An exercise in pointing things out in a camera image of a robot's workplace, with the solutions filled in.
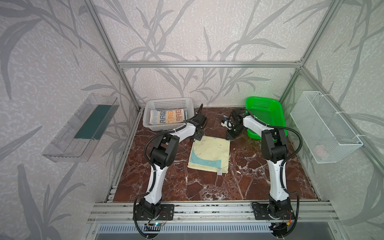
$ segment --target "wall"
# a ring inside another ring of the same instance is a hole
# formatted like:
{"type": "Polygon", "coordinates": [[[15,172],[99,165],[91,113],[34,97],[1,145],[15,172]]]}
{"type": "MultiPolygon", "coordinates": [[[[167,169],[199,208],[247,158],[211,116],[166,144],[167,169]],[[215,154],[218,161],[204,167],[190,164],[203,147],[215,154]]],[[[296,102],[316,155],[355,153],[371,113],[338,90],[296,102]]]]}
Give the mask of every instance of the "wall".
{"type": "Polygon", "coordinates": [[[82,1],[0,2],[1,239],[79,238],[136,111],[82,1]],[[86,163],[41,155],[90,93],[120,107],[86,163]]]}
{"type": "MultiPolygon", "coordinates": [[[[383,152],[384,1],[344,1],[306,64],[352,120],[383,152]]],[[[302,91],[299,77],[283,104],[289,112],[302,91]]],[[[330,200],[350,239],[382,239],[384,179],[358,149],[338,163],[317,164],[304,146],[300,159],[318,196],[330,200]]]]}
{"type": "MultiPolygon", "coordinates": [[[[331,1],[94,2],[120,61],[297,61],[331,1]]],[[[125,71],[141,105],[150,99],[192,97],[196,105],[210,106],[241,106],[246,96],[278,99],[293,72],[276,68],[125,71]]]]}

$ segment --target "brown marble surface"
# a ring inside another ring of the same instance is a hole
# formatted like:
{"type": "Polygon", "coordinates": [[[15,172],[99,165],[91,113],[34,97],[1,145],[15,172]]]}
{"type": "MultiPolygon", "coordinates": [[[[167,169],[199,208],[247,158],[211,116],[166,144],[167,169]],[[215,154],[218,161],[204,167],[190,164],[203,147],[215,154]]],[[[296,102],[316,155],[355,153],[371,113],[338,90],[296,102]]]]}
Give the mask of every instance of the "brown marble surface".
{"type": "MultiPolygon", "coordinates": [[[[203,108],[202,113],[208,119],[205,135],[225,138],[227,128],[220,123],[231,111],[232,108],[203,108]]],[[[141,120],[114,197],[115,202],[133,202],[137,194],[145,193],[151,167],[144,159],[143,148],[149,137],[154,135],[149,128],[143,127],[141,120]]],[[[260,140],[251,139],[244,132],[232,141],[229,171],[222,176],[187,167],[192,143],[186,139],[179,144],[176,159],[164,181],[163,201],[268,199],[269,169],[261,154],[260,140]]],[[[297,191],[301,199],[316,199],[297,157],[287,162],[286,178],[289,191],[297,191]]]]}

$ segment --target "white wire mesh basket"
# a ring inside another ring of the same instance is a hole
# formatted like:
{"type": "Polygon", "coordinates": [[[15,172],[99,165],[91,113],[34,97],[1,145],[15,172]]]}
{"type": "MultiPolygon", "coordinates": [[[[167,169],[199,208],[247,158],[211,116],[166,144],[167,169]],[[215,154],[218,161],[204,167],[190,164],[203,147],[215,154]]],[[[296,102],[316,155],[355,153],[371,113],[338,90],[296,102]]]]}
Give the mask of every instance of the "white wire mesh basket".
{"type": "Polygon", "coordinates": [[[319,91],[303,92],[291,112],[317,163],[338,162],[362,141],[319,91]]]}
{"type": "Polygon", "coordinates": [[[152,109],[155,109],[158,111],[166,111],[166,110],[175,110],[180,108],[187,110],[187,119],[195,115],[192,98],[166,98],[166,99],[150,100],[147,102],[144,109],[143,126],[149,128],[152,131],[171,130],[171,129],[181,127],[182,125],[184,125],[184,123],[159,124],[159,125],[150,124],[152,109]]]}

